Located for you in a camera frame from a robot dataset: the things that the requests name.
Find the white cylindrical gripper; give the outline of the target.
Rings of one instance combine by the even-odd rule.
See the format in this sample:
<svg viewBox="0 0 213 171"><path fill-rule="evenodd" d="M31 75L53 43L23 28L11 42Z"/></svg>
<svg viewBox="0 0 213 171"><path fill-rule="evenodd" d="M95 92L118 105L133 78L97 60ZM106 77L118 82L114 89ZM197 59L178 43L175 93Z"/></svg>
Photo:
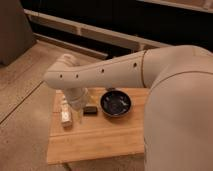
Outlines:
<svg viewBox="0 0 213 171"><path fill-rule="evenodd" d="M78 111L79 123L82 124L83 109L88 102L88 89L87 88L72 88L64 91L65 98L68 104Z"/></svg>

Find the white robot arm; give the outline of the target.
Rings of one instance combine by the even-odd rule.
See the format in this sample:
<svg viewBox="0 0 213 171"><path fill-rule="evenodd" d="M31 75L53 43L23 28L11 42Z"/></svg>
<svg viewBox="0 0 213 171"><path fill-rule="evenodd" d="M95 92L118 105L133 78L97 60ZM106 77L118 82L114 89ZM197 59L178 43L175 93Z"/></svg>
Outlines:
<svg viewBox="0 0 213 171"><path fill-rule="evenodd" d="M83 66L64 54L44 80L71 104L89 87L147 88L145 171L213 171L213 52L168 46Z"/></svg>

